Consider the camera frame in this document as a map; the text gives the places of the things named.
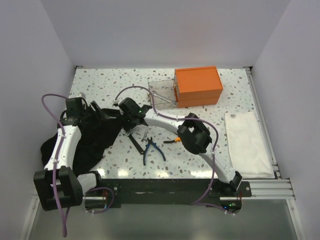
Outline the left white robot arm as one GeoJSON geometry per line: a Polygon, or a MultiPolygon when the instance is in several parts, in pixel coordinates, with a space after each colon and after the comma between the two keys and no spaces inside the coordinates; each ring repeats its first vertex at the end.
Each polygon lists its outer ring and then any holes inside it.
{"type": "Polygon", "coordinates": [[[119,125],[116,112],[101,109],[85,97],[65,99],[66,108],[54,119],[57,133],[40,148],[43,170],[34,173],[33,182],[45,211],[82,204],[86,192],[99,196],[104,190],[101,176],[92,168],[113,145],[119,125]]]}

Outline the large silver combination wrench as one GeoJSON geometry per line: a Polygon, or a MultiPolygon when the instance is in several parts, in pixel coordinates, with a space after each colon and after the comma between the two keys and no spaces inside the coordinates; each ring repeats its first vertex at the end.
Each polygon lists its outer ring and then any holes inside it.
{"type": "Polygon", "coordinates": [[[157,93],[156,91],[154,91],[154,92],[152,93],[152,95],[153,95],[154,97],[157,97],[157,98],[159,98],[159,99],[161,99],[161,100],[164,100],[165,102],[170,103],[170,104],[172,104],[172,105],[174,105],[174,104],[176,103],[174,100],[171,100],[171,99],[169,99],[169,98],[167,98],[167,97],[165,97],[165,96],[163,96],[163,95],[160,95],[160,94],[157,93]]]}

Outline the black-handled adjustable wrench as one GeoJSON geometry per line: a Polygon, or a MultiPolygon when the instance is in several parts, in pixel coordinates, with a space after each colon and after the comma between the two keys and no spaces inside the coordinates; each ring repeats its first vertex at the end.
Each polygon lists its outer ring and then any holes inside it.
{"type": "Polygon", "coordinates": [[[130,139],[131,143],[134,145],[139,154],[143,155],[145,153],[144,149],[139,145],[139,143],[135,140],[133,135],[128,132],[124,132],[124,134],[130,139]]]}

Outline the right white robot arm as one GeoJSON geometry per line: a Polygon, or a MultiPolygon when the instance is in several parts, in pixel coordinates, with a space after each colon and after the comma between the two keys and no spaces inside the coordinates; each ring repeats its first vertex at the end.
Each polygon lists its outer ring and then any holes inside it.
{"type": "Polygon", "coordinates": [[[114,102],[113,105],[120,109],[125,131],[144,125],[176,133],[189,153],[200,156],[211,166],[218,180],[223,183],[222,189],[227,196],[233,197],[241,190],[241,174],[229,163],[215,158],[219,133],[208,121],[198,118],[194,113],[187,116],[166,115],[154,106],[139,106],[129,97],[119,103],[114,102]]]}

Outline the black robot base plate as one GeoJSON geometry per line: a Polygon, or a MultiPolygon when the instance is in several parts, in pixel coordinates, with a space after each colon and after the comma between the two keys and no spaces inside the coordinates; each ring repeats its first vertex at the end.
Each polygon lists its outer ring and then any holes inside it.
{"type": "Polygon", "coordinates": [[[101,179],[99,186],[84,194],[87,210],[120,208],[122,205],[209,204],[224,210],[240,210],[242,199],[251,197],[249,182],[237,190],[218,179],[101,179]]]}

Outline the blue-handled cutting pliers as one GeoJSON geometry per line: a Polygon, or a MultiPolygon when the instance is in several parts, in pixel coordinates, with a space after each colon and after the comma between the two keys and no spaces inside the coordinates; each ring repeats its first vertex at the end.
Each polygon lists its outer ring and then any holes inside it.
{"type": "Polygon", "coordinates": [[[150,137],[150,138],[147,138],[147,142],[146,142],[146,146],[145,146],[145,150],[144,150],[144,153],[143,153],[143,165],[146,166],[147,164],[147,156],[148,154],[153,151],[153,150],[156,150],[162,157],[162,160],[164,162],[166,162],[166,157],[163,153],[163,151],[157,146],[157,144],[153,141],[153,138],[150,137]]]}

